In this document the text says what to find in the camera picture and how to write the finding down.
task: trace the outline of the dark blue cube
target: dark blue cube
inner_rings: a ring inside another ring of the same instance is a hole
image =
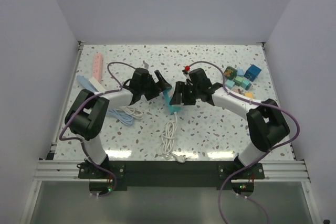
[[[254,81],[260,72],[260,68],[258,68],[256,65],[251,65],[245,72],[244,77],[250,81]]]

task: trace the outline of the yellow block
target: yellow block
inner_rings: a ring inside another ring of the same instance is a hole
[[[251,98],[251,99],[254,98],[254,97],[253,97],[253,94],[252,94],[251,92],[246,92],[246,93],[244,94],[244,96],[249,97],[249,98]]]

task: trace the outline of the white wall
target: white wall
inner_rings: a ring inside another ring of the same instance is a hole
[[[98,43],[266,41],[289,0],[57,0],[78,40]]]
[[[336,221],[336,0],[291,0],[266,43],[279,100],[302,126],[294,142],[307,162],[324,219]]]
[[[56,0],[0,0],[0,222],[19,222],[46,156],[77,42]]]

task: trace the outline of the blue rope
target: blue rope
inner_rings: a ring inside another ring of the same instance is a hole
[[[97,90],[92,86],[92,84],[84,76],[76,76],[76,80],[81,86],[91,92],[96,92]],[[127,115],[125,112],[117,110],[108,110],[106,115],[112,116],[126,126],[132,126],[134,124],[134,118]]]

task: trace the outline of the speckled table surface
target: speckled table surface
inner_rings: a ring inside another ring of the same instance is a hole
[[[149,71],[154,75],[158,69],[171,84],[184,81],[181,70],[185,65],[198,60],[207,60],[217,64],[223,70],[227,66],[239,67],[244,71],[255,64],[262,69],[253,82],[250,91],[258,100],[272,98],[276,100],[270,73],[261,46],[230,46],[230,45],[85,45],[80,57],[76,74],[92,76],[93,55],[103,54],[102,85],[106,89],[116,89],[117,83],[107,72],[107,64],[111,61],[123,61],[140,67],[143,61],[149,64]],[[212,83],[221,82],[218,70],[200,64]],[[120,81],[132,77],[133,69],[123,65],[111,68]],[[66,111],[82,87],[75,80],[70,92]],[[160,135],[166,123],[173,119],[169,114],[163,96],[151,101],[144,97],[134,105],[144,111],[144,118],[127,127],[117,119],[107,116],[101,132],[103,148],[111,160],[164,160],[156,153],[161,143]],[[247,122],[231,111],[211,106],[198,101],[196,106],[184,106],[178,113],[175,151],[185,155],[189,161],[200,160],[233,160],[235,155],[250,142]],[[55,160],[81,160],[85,155],[78,141],[57,143]],[[293,160],[289,145],[270,153],[265,160]]]

